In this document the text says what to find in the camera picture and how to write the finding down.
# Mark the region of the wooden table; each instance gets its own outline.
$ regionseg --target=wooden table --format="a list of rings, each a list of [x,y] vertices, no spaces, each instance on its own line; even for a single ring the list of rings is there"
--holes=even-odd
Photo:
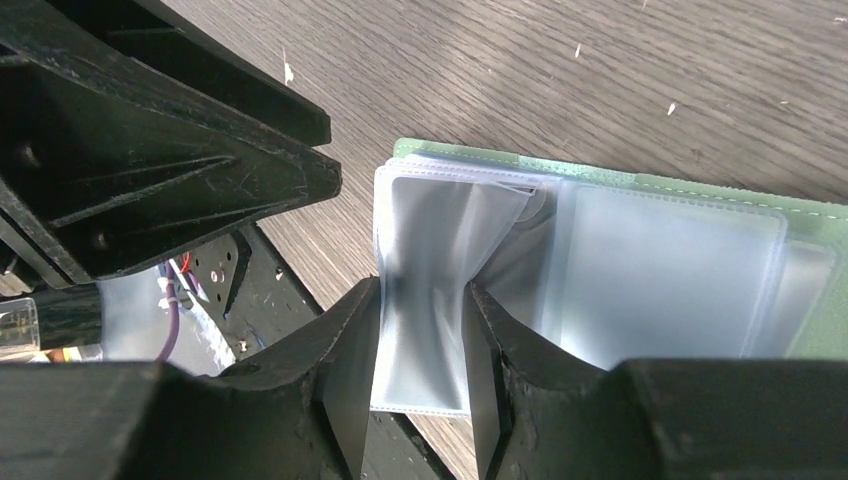
[[[342,194],[262,224],[325,307],[375,271],[372,178],[401,136],[848,200],[845,2],[166,3],[280,80],[285,59],[332,117]],[[467,422],[415,421],[476,477]]]

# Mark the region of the stitched edge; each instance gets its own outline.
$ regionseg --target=stitched edge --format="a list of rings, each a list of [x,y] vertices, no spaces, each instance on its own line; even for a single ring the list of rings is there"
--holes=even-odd
[[[435,148],[430,148],[430,147],[416,147],[416,146],[412,146],[412,145],[401,145],[400,147],[398,147],[398,152],[404,152],[404,151],[407,152],[407,153],[418,152],[418,151],[430,152],[430,153],[440,153],[440,154],[443,154],[443,155],[453,155],[453,156],[457,156],[457,157],[474,158],[474,159],[477,159],[477,160],[483,160],[485,162],[493,162],[493,163],[500,163],[500,164],[507,164],[507,165],[510,164],[510,162],[506,162],[504,160],[497,159],[497,158],[487,158],[487,157],[482,157],[482,156],[479,156],[479,155],[468,155],[468,154],[465,154],[465,153],[457,153],[457,152],[450,152],[450,151],[444,151],[444,150],[437,150]],[[769,205],[767,203],[755,203],[755,202],[749,202],[749,201],[746,201],[746,200],[739,200],[737,198],[731,198],[731,197],[721,197],[721,196],[718,196],[718,195],[706,195],[706,194],[703,194],[703,193],[691,192],[691,191],[688,191],[688,190],[679,190],[679,189],[671,188],[671,187],[663,187],[663,186],[660,186],[660,185],[652,185],[650,183],[636,182],[636,185],[641,185],[643,187],[649,187],[649,188],[656,188],[656,189],[659,189],[659,190],[666,190],[666,191],[669,191],[669,192],[683,193],[683,194],[686,194],[686,195],[695,195],[695,196],[702,197],[702,198],[712,198],[712,199],[720,200],[720,201],[724,201],[724,202],[740,203],[740,204],[743,204],[743,205],[751,205],[751,206],[756,206],[756,207],[771,208],[773,210],[792,212],[792,213],[802,213],[802,214],[805,214],[805,215],[810,215],[812,217],[827,218],[829,220],[848,221],[848,218],[846,218],[846,217],[837,217],[835,215],[826,215],[826,214],[823,214],[821,212],[810,212],[810,211],[806,211],[806,210],[801,210],[800,208],[784,208],[784,207],[778,207],[776,205]]]
[[[411,174],[411,175],[417,175],[418,176],[417,178],[424,177],[423,178],[424,180],[426,180],[427,177],[445,177],[445,178],[453,178],[453,179],[456,179],[456,180],[470,180],[469,182],[464,182],[464,183],[474,183],[474,180],[475,180],[473,175],[467,175],[467,174],[463,174],[461,172],[440,172],[440,171],[435,171],[435,170],[422,170],[422,169],[420,169],[420,167],[407,167],[405,165],[388,165],[386,167],[387,168],[385,168],[385,169],[383,167],[380,167],[380,169],[377,172],[377,175],[388,175],[387,172],[389,172],[390,170],[395,170],[395,171],[400,170],[403,173],[408,173],[408,174]]]
[[[426,408],[415,408],[415,407],[401,407],[399,408],[397,405],[394,405],[391,409],[388,407],[383,407],[380,405],[371,405],[372,412],[388,412],[388,413],[411,413],[411,414],[420,414],[420,415],[434,415],[439,417],[450,417],[450,418],[470,418],[470,413],[459,413],[457,411],[454,412],[446,412],[439,410],[430,410]]]
[[[485,162],[494,162],[494,163],[501,163],[501,164],[504,164],[504,165],[510,165],[510,162],[501,160],[499,158],[487,158],[487,157],[481,157],[479,155],[468,155],[466,153],[449,152],[449,151],[446,151],[446,150],[437,150],[435,148],[430,148],[430,147],[414,147],[412,145],[401,145],[400,147],[398,147],[398,152],[403,152],[403,151],[406,151],[407,153],[410,153],[410,152],[412,152],[412,153],[414,153],[414,152],[441,153],[441,154],[444,154],[444,155],[453,155],[455,157],[474,158],[474,159],[477,159],[477,160],[483,160]]]
[[[400,165],[393,164],[391,166],[410,165],[410,166],[415,167],[415,168],[429,168],[429,167],[431,167],[431,165],[428,165],[425,162],[416,162],[414,160],[406,160],[405,158],[402,158],[400,160],[404,163],[402,163]],[[448,169],[448,170],[454,170],[455,172],[457,172],[459,174],[477,173],[477,174],[481,174],[481,175],[492,175],[494,177],[515,178],[515,179],[518,179],[518,180],[526,180],[528,178],[527,175],[521,175],[519,173],[509,172],[509,171],[506,171],[506,170],[501,170],[501,171],[491,170],[491,171],[489,171],[489,170],[485,170],[483,168],[460,167],[460,166],[453,166],[453,165],[439,165],[439,167],[445,168],[445,169]],[[531,173],[529,175],[535,176],[535,177],[544,176],[544,175],[539,174],[539,173],[535,173],[535,174]]]
[[[720,201],[724,201],[724,202],[739,203],[739,204],[742,204],[742,205],[751,205],[751,206],[754,206],[754,207],[771,208],[773,210],[779,210],[779,211],[784,211],[784,212],[803,213],[805,215],[810,215],[810,216],[813,216],[813,217],[822,217],[822,218],[827,218],[827,219],[830,219],[830,220],[848,221],[848,218],[845,218],[845,217],[837,217],[835,215],[826,215],[826,214],[823,214],[821,212],[810,212],[810,211],[806,211],[806,210],[801,210],[800,208],[784,208],[784,207],[778,207],[776,205],[769,205],[767,203],[755,203],[755,202],[749,202],[747,200],[739,200],[737,198],[721,197],[721,196],[718,196],[718,195],[707,195],[707,194],[704,194],[704,193],[690,192],[688,190],[679,190],[679,189],[671,188],[671,187],[663,187],[661,185],[652,185],[650,183],[636,182],[636,185],[641,185],[643,187],[649,187],[649,188],[656,188],[656,189],[659,189],[659,190],[666,190],[666,191],[669,191],[669,192],[695,195],[695,196],[702,197],[702,198],[712,198],[712,199],[720,200]]]

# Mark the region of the debris speck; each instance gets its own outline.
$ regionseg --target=debris speck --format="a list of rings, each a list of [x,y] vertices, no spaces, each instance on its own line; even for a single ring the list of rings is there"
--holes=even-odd
[[[286,49],[283,49],[283,85],[288,85],[289,82],[294,80],[294,73],[291,71],[291,65],[289,65],[288,60],[286,60]]]

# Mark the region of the red wire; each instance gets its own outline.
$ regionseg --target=red wire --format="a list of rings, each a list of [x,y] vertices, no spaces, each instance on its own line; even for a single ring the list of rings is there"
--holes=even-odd
[[[185,273],[189,271],[191,267],[191,265],[189,265],[189,262],[191,261],[191,252],[186,252],[183,254],[183,256],[185,256],[185,260],[183,260],[183,266],[180,267],[180,273]]]

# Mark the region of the card holder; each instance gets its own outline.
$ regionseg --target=card holder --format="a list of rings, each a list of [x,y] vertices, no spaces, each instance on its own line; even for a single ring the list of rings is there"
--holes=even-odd
[[[848,218],[845,207],[422,141],[401,141],[396,154],[375,181],[384,308],[374,410],[468,414],[457,309],[466,278],[603,368],[634,356],[783,357],[825,338],[811,322],[833,317],[831,292],[848,289],[846,245],[822,240],[842,231],[831,218]],[[411,180],[465,193],[423,194],[427,184]],[[515,218],[497,214],[490,188],[524,195]],[[447,230],[477,233],[429,245],[451,237],[434,234],[435,212]],[[494,221],[488,231],[473,224],[480,215]],[[809,234],[820,220],[824,234]],[[391,242],[417,247],[386,250]]]
[[[546,336],[609,369],[638,357],[741,357],[774,298],[776,212],[594,186],[559,196]]]

